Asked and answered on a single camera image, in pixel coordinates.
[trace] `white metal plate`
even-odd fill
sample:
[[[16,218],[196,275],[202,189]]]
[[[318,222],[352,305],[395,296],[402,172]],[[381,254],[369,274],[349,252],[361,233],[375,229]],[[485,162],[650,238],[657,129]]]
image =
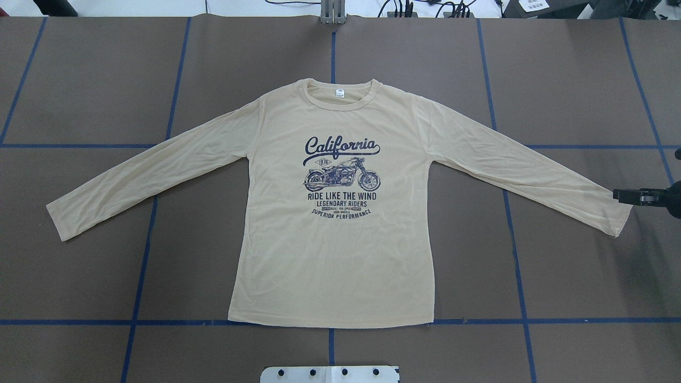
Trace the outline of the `white metal plate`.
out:
[[[267,367],[260,374],[260,383],[399,382],[400,373],[397,366]]]

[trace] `motorcycle front wheel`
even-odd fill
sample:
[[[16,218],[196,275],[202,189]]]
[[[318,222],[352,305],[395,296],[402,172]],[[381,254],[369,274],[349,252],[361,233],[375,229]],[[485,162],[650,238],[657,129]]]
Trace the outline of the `motorcycle front wheel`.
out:
[[[381,186],[381,179],[376,172],[367,171],[360,177],[360,187],[368,192],[373,192]]]
[[[322,186],[310,186],[309,183],[317,183],[321,182],[321,176],[324,173],[320,170],[313,170],[310,172],[310,174],[307,175],[307,178],[305,180],[305,188],[308,189],[310,192],[318,192],[319,190],[322,190]]]

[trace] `long-sleeve shirt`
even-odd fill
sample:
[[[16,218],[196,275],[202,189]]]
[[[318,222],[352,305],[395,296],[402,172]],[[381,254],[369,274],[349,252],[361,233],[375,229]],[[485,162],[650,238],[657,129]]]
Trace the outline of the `long-sleeve shirt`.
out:
[[[47,205],[62,241],[241,157],[249,197],[228,319],[379,328],[433,321],[433,161],[618,236],[631,206],[434,101],[311,78],[162,142]]]

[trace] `white bracket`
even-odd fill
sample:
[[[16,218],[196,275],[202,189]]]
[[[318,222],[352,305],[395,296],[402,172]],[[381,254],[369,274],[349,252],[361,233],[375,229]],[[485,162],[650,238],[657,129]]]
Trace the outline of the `white bracket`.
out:
[[[322,24],[345,24],[345,0],[321,0]]]
[[[267,367],[260,383],[400,383],[397,366]]]

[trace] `motorcycle graphic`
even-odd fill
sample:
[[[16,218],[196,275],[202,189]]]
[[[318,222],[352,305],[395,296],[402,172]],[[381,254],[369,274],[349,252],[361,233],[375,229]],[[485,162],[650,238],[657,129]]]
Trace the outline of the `motorcycle graphic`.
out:
[[[310,192],[318,192],[329,186],[352,186],[358,170],[360,171],[358,183],[362,189],[373,192],[381,186],[379,175],[364,167],[363,157],[352,157],[337,166],[310,169],[303,185]]]

